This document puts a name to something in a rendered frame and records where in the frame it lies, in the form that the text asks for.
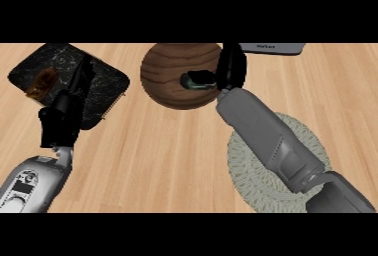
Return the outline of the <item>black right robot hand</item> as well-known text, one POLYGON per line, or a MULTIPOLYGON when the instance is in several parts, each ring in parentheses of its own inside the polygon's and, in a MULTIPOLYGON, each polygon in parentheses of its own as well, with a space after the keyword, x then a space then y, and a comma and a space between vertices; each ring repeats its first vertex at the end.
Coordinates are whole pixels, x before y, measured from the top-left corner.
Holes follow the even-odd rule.
POLYGON ((215 75, 215 89, 240 88, 246 75, 246 56, 237 43, 224 43, 218 56, 215 75))

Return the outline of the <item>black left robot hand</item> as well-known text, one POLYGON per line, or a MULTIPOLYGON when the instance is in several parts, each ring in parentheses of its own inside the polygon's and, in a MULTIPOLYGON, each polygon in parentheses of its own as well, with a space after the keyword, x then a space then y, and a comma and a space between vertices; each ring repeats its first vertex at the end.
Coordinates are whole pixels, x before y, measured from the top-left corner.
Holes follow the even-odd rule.
POLYGON ((91 56, 85 54, 74 71, 68 88, 59 91, 51 104, 38 111, 41 148, 74 146, 93 78, 91 56))

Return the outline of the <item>dark purple eggplant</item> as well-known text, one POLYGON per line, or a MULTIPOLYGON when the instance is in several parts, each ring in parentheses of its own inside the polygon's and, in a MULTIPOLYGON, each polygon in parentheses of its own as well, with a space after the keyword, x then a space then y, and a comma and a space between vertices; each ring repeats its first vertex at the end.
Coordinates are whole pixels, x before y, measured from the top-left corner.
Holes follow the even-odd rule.
POLYGON ((180 76, 180 85, 187 90, 209 90, 215 87, 215 75, 208 70, 187 71, 180 76))

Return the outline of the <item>brown wooden bowl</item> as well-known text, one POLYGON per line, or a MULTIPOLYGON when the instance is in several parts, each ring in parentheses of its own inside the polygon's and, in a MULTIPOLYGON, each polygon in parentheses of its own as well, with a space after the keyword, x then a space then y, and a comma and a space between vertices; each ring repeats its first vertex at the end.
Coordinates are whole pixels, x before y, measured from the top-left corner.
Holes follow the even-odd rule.
POLYGON ((140 82, 147 96, 162 106, 189 110, 211 103, 215 89, 187 90, 180 76, 187 71, 215 71, 221 48, 217 43, 156 43, 140 65, 140 82))

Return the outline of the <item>grey-green woven round placemat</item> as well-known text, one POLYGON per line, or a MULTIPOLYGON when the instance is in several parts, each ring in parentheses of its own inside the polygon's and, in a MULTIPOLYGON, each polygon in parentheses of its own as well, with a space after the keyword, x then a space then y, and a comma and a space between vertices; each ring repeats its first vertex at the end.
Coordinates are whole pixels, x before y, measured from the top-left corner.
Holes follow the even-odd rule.
MULTIPOLYGON (((277 113, 299 142, 310 149, 330 171, 330 160, 320 140, 308 127, 289 115, 277 113)), ((236 191, 257 213, 305 213, 305 203, 320 192, 319 185, 302 193, 292 193, 276 174, 265 169, 240 136, 232 132, 227 143, 227 167, 236 191)))

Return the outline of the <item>grey flat appliance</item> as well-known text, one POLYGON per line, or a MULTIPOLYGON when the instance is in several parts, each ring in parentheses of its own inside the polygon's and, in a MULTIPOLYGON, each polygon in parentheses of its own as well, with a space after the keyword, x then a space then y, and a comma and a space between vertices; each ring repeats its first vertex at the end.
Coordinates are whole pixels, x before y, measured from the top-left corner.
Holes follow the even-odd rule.
POLYGON ((301 53, 304 43, 242 43, 240 48, 246 53, 295 56, 301 53))

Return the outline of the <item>brown food piece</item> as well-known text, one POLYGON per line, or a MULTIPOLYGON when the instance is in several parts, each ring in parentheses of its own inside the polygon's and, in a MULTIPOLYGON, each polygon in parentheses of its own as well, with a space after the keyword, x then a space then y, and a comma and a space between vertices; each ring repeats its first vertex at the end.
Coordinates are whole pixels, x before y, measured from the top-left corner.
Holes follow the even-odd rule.
POLYGON ((25 95, 35 100, 41 100, 53 88, 57 81, 57 70, 48 67, 37 74, 32 84, 25 90, 25 95))

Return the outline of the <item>black marble cutting board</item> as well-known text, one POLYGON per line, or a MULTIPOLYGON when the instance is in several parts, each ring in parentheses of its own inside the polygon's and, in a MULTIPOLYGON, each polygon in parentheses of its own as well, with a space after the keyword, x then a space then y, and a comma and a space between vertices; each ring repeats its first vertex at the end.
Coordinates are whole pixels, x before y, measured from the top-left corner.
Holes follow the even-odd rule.
MULTIPOLYGON (((41 106, 48 106, 57 92, 68 88, 84 55, 85 52, 69 43, 45 43, 12 69, 7 79, 22 91, 31 87, 38 73, 45 68, 53 67, 57 70, 54 87, 37 100, 41 106)), ((90 63, 94 78, 84 105, 82 130, 90 130, 99 124, 130 85, 128 76, 97 57, 91 57, 90 63)))

